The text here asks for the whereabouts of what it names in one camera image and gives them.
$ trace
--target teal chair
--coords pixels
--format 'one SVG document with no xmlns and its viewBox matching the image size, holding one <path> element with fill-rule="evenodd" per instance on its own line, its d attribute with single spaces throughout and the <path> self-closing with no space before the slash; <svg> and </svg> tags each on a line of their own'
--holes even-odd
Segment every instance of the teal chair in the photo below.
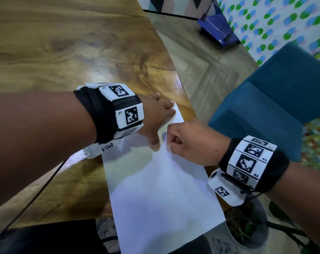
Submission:
<svg viewBox="0 0 320 254">
<path fill-rule="evenodd" d="M 208 125 L 234 138 L 276 144 L 300 161 L 303 124 L 320 117 L 320 62 L 287 43 L 234 89 Z"/>
</svg>

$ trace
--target white paper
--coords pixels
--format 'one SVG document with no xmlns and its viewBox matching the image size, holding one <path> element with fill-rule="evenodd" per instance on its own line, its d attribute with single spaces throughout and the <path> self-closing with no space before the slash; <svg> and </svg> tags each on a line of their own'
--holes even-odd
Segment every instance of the white paper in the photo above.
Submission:
<svg viewBox="0 0 320 254">
<path fill-rule="evenodd" d="M 167 151 L 170 123 L 158 152 L 139 134 L 102 154 L 122 254 L 166 254 L 225 221 L 203 166 Z"/>
</svg>

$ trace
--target wood grain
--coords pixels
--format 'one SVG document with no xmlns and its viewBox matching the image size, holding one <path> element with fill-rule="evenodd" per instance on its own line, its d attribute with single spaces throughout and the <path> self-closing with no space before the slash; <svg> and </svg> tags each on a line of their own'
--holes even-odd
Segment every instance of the wood grain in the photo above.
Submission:
<svg viewBox="0 0 320 254">
<path fill-rule="evenodd" d="M 0 0 L 0 92 L 74 90 L 89 82 L 159 92 L 177 102 L 184 120 L 195 117 L 136 0 Z M 54 170 L 0 207 L 0 230 Z M 102 160 L 78 152 L 13 227 L 99 216 L 112 216 Z"/>
</svg>

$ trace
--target person's right hand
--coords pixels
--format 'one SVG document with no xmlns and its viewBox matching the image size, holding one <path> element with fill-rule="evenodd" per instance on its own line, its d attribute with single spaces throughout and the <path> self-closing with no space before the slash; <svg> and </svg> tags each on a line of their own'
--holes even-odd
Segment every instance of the person's right hand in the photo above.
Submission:
<svg viewBox="0 0 320 254">
<path fill-rule="evenodd" d="M 217 165 L 229 143 L 230 138 L 198 119 L 170 124 L 167 128 L 167 149 L 203 166 Z"/>
</svg>

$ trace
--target plant pot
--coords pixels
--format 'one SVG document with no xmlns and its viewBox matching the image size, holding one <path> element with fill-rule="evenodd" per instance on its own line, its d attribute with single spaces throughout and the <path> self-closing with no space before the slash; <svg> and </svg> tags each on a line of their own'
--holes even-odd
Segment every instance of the plant pot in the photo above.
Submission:
<svg viewBox="0 0 320 254">
<path fill-rule="evenodd" d="M 253 204 L 253 210 L 255 211 L 256 215 L 258 216 L 258 219 L 262 222 L 267 221 L 267 214 L 264 209 L 264 206 L 262 203 L 259 201 L 258 198 L 254 198 L 250 200 L 251 203 Z M 217 229 L 217 238 L 225 241 L 229 244 L 235 244 L 239 248 L 242 248 L 246 251 L 252 251 L 252 250 L 257 250 L 266 244 L 270 232 L 270 228 L 265 226 L 265 225 L 257 225 L 256 230 L 254 231 L 253 235 L 249 240 L 246 241 L 244 245 L 240 244 L 237 240 L 234 239 L 232 234 L 230 233 L 226 222 L 223 222 L 222 224 L 218 225 L 215 229 Z"/>
</svg>

